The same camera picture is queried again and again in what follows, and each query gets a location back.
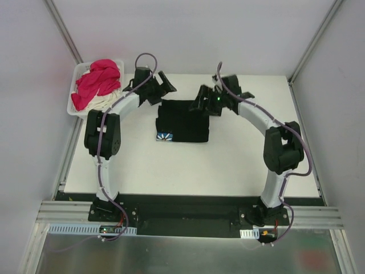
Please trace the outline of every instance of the white plastic basket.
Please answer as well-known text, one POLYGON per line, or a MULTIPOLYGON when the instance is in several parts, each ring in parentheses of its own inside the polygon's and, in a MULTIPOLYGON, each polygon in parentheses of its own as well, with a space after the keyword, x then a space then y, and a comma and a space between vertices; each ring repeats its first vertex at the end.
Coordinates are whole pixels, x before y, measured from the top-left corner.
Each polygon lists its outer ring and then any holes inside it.
MULTIPOLYGON (((120 78, 119 81, 121 83, 121 85, 123 85, 123 81, 124 81, 124 63, 121 60, 113 60, 117 66, 120 67, 120 78)), ((70 87, 70 94, 68 95, 68 103, 67 103, 67 113, 73 116, 78 116, 84 120, 87 119, 87 114, 88 111, 87 110, 81 110, 81 111, 77 111, 75 109, 74 103, 71 99, 71 94, 73 91, 77 92, 77 86, 76 86, 76 81, 86 72, 90 69, 90 66, 93 62, 87 62, 87 63, 81 63, 78 64, 75 67, 74 70, 74 75, 72 76, 72 81, 71 81, 71 87, 70 87)))

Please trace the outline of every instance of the table surface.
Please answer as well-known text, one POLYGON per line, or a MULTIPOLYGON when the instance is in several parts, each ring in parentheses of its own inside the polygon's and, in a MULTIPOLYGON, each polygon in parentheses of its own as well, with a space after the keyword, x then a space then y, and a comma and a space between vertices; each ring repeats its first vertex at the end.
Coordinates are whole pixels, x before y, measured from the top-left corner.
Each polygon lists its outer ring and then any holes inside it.
MULTIPOLYGON (((177 88, 164 99, 195 99, 202 84, 213 86, 211 75, 168 74, 177 88)), ((133 78, 125 76, 125 83, 133 78)), ((298 121, 285 76, 239 75, 242 91, 282 122, 298 121)), ((260 196, 267 168, 262 153, 264 137, 247 120, 223 109, 210 117, 209 141, 204 144, 157 142, 155 119, 158 105, 145 102, 121 123, 121 147, 112 169, 123 194, 260 196)), ((83 145, 85 123, 75 149, 65 192, 96 193, 92 157, 83 145)), ((297 172, 306 172, 307 159, 297 172)), ((292 177, 285 196, 318 197, 313 174, 292 177)))

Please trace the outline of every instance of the pink garment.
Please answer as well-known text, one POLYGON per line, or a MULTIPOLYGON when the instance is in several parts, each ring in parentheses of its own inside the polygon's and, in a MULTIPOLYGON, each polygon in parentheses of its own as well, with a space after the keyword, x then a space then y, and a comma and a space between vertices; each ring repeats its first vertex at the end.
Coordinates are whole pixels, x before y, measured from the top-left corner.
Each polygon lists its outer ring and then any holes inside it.
POLYGON ((90 73, 82 75, 76 81, 78 93, 71 94, 76 110, 86 108, 95 95, 108 95, 120 88, 119 78, 120 72, 115 62, 103 59, 92 63, 90 73))

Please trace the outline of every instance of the black cloth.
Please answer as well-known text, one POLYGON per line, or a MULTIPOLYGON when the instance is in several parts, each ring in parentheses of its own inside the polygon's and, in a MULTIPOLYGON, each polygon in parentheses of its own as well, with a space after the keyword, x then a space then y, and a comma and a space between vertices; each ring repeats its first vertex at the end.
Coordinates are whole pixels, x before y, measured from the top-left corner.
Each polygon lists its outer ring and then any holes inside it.
POLYGON ((157 139, 167 134, 173 142, 205 143, 209 139, 209 115, 189 111, 192 100, 163 100, 156 119, 157 139))

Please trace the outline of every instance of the white wall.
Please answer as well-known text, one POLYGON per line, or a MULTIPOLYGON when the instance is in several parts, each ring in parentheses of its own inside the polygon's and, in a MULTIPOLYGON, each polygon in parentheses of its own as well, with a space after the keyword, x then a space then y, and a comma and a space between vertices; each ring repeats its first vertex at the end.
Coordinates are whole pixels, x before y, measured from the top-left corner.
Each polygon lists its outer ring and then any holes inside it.
POLYGON ((294 83, 327 201, 365 273, 365 1, 346 1, 294 83))
POLYGON ((84 61, 149 51, 168 73, 293 73, 333 0, 55 0, 84 61))
POLYGON ((16 273, 72 119, 75 66, 42 1, 0 4, 0 273, 16 273))

